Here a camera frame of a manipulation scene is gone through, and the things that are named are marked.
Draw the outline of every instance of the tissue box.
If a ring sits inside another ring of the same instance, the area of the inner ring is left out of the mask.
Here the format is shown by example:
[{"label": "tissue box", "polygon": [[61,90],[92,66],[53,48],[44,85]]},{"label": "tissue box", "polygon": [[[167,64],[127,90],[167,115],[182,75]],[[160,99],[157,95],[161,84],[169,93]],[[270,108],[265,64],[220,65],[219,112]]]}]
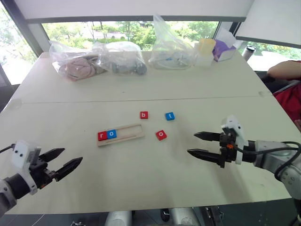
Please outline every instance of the tissue box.
[{"label": "tissue box", "polygon": [[234,46],[229,48],[226,45],[226,43],[224,43],[223,41],[219,41],[219,40],[215,40],[215,41],[216,41],[216,44],[212,51],[214,60],[216,62],[220,62],[223,60],[231,59],[235,53],[236,48]]}]

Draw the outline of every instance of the clear plastic bag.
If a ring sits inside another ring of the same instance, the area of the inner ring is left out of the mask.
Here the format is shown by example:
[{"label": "clear plastic bag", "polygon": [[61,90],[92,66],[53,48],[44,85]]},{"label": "clear plastic bag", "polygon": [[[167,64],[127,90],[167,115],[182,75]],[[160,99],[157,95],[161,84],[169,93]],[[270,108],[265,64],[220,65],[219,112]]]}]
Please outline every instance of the clear plastic bag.
[{"label": "clear plastic bag", "polygon": [[154,15],[156,42],[149,63],[157,69],[182,70],[194,61],[190,44],[177,38],[159,15]]},{"label": "clear plastic bag", "polygon": [[57,41],[51,41],[49,54],[55,70],[73,81],[105,72],[97,65],[97,49],[72,48]]},{"label": "clear plastic bag", "polygon": [[106,45],[96,43],[94,48],[100,51],[98,64],[107,71],[138,75],[147,72],[140,47],[130,41],[117,41]]}]

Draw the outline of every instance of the person's arm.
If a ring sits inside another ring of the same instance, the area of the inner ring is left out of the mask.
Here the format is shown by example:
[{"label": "person's arm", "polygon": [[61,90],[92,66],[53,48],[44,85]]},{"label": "person's arm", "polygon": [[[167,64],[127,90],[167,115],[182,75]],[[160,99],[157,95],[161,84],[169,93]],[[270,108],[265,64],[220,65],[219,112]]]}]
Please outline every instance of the person's arm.
[{"label": "person's arm", "polygon": [[296,61],[281,62],[268,70],[268,76],[275,79],[300,79],[301,63]]}]

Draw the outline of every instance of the red shirt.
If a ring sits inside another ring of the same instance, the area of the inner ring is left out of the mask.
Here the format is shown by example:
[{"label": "red shirt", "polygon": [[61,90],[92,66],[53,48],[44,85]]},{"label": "red shirt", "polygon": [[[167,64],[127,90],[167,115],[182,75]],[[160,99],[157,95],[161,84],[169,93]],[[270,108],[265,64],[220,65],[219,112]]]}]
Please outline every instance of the red shirt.
[{"label": "red shirt", "polygon": [[293,121],[301,119],[301,83],[282,92],[276,92],[274,96]]}]

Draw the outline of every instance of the robotic arm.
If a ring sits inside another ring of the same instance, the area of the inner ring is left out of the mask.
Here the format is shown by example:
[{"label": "robotic arm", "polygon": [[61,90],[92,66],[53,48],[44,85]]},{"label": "robotic arm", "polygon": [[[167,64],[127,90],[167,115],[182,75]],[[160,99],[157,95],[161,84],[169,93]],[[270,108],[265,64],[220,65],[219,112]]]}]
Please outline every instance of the robotic arm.
[{"label": "robotic arm", "polygon": [[72,159],[58,171],[50,171],[47,169],[48,162],[59,156],[64,148],[55,148],[40,156],[40,147],[22,140],[2,151],[9,148],[13,148],[12,163],[18,173],[4,180],[0,179],[0,218],[16,205],[17,199],[21,199],[28,193],[34,195],[38,188],[44,188],[52,182],[52,179],[60,181],[75,170],[82,161],[82,157]]},{"label": "robotic arm", "polygon": [[242,161],[252,162],[254,166],[274,173],[275,178],[281,181],[289,194],[294,198],[301,221],[301,145],[297,142],[252,141],[245,140],[243,128],[237,119],[231,115],[222,121],[221,134],[199,132],[194,136],[207,141],[220,143],[220,154],[210,153],[202,149],[187,150],[192,156],[211,161],[221,168],[225,162]]}]

